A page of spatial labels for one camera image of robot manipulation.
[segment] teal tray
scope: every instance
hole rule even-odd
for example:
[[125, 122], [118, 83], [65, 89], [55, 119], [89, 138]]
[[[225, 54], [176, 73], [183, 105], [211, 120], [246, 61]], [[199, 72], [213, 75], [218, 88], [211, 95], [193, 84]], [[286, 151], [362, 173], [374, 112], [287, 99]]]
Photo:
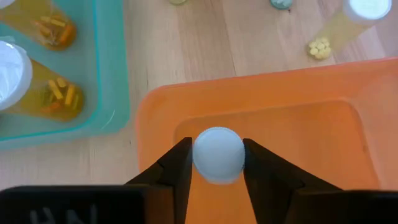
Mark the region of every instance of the teal tray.
[[13, 36], [32, 59], [80, 85], [85, 108], [69, 123], [0, 114], [0, 149], [114, 133], [129, 120], [123, 1], [54, 1], [78, 29], [68, 49], [47, 50], [4, 24], [0, 24], [0, 36]]

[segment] turquoise plastic container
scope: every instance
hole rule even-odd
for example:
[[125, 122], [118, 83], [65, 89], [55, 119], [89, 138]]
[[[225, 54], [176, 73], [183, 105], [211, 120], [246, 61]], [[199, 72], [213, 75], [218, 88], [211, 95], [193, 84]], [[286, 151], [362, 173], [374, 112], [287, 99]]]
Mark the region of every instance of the turquoise plastic container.
[[13, 36], [29, 56], [81, 86], [85, 108], [69, 123], [0, 114], [0, 149], [60, 142], [114, 133], [129, 120], [129, 87], [122, 0], [54, 0], [78, 33], [64, 51], [42, 45], [0, 24], [0, 36]]

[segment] white lid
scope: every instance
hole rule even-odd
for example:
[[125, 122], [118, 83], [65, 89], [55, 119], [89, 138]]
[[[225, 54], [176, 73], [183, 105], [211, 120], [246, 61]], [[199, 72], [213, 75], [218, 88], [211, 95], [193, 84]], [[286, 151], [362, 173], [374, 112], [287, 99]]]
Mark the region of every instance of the white lid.
[[244, 167], [244, 144], [228, 128], [210, 128], [193, 144], [193, 163], [198, 172], [213, 184], [234, 182]]
[[17, 103], [31, 80], [32, 62], [26, 51], [0, 40], [0, 110]]
[[4, 9], [5, 7], [11, 5], [15, 0], [0, 0], [0, 9]]
[[391, 10], [392, 0], [345, 0], [344, 13], [354, 22], [374, 24]]

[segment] wooden table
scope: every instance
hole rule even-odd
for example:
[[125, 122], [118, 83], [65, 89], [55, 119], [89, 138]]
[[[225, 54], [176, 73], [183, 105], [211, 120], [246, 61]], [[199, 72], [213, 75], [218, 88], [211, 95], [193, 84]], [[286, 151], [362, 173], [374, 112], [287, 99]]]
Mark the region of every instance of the wooden table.
[[268, 0], [126, 0], [131, 121], [119, 133], [0, 152], [0, 188], [24, 184], [122, 184], [139, 173], [136, 108], [172, 83], [333, 65], [398, 55], [398, 7], [344, 51], [317, 62], [304, 44], [341, 0], [296, 0], [289, 11]]

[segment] orange plastic bin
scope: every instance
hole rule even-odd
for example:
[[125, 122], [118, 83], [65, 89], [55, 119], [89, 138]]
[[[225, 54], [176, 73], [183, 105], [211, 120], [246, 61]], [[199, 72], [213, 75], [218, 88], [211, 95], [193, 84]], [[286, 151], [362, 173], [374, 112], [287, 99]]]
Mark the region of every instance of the orange plastic bin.
[[[163, 86], [137, 112], [144, 170], [185, 136], [224, 126], [343, 189], [398, 189], [398, 58]], [[255, 223], [243, 175], [193, 169], [187, 223]]]

